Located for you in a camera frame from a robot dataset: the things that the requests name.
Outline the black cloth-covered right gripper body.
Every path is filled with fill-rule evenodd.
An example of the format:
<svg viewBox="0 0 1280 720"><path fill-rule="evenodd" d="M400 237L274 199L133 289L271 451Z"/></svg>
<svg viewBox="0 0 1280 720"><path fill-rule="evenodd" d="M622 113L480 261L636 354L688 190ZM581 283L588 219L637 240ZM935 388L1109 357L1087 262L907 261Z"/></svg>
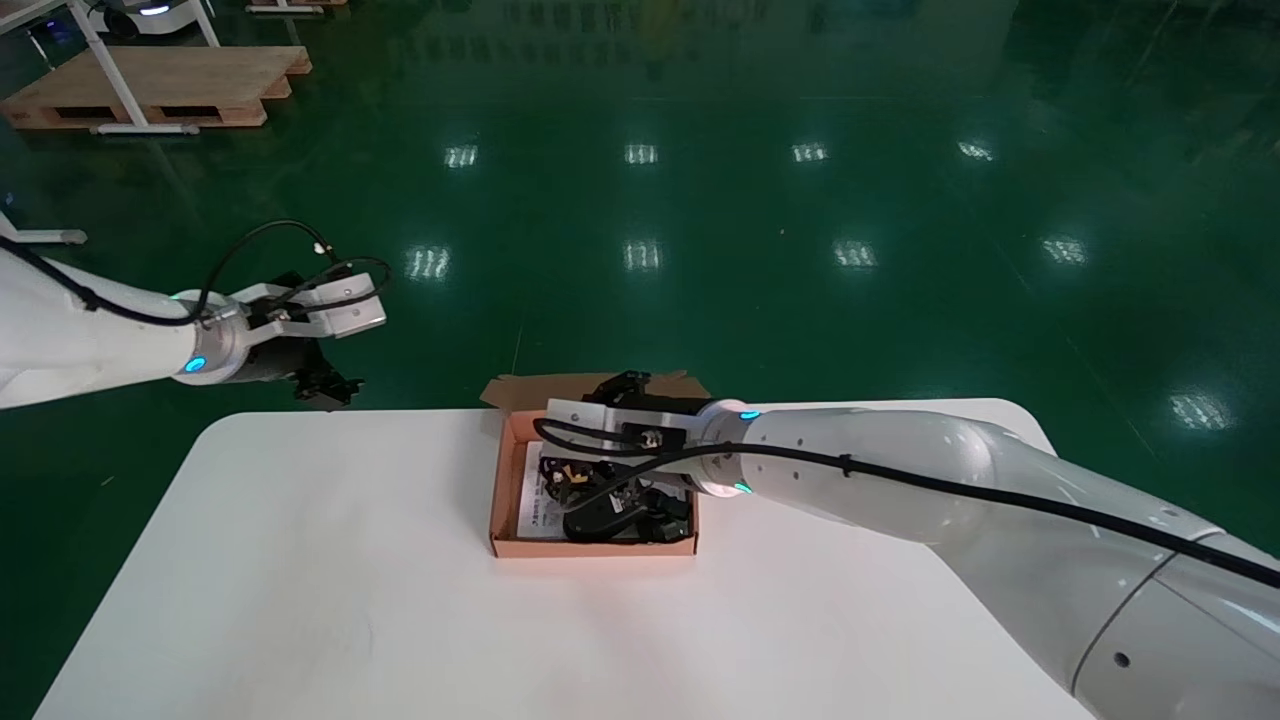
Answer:
<svg viewBox="0 0 1280 720"><path fill-rule="evenodd" d="M692 416L710 404L710 393L685 372L655 375L628 370L603 380L585 395L585 402L621 410Z"/></svg>

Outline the black cloth-covered left gripper body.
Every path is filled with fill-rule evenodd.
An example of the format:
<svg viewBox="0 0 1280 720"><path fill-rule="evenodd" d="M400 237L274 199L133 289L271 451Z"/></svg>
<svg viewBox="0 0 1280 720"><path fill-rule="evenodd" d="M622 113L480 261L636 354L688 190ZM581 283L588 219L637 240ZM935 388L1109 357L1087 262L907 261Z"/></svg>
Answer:
<svg viewBox="0 0 1280 720"><path fill-rule="evenodd" d="M275 337L255 345L244 359L246 382L271 382L330 369L315 338Z"/></svg>

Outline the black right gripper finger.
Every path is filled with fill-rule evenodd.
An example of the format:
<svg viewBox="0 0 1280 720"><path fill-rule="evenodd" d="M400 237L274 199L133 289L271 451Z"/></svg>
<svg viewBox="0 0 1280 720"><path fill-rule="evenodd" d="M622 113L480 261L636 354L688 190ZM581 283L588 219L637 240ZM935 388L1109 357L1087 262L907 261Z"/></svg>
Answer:
<svg viewBox="0 0 1280 720"><path fill-rule="evenodd" d="M690 518L692 502L681 487L635 478L625 486L625 514L628 518Z"/></svg>
<svg viewBox="0 0 1280 720"><path fill-rule="evenodd" d="M603 487L603 461L541 456L538 475L559 509L580 509L594 501Z"/></svg>

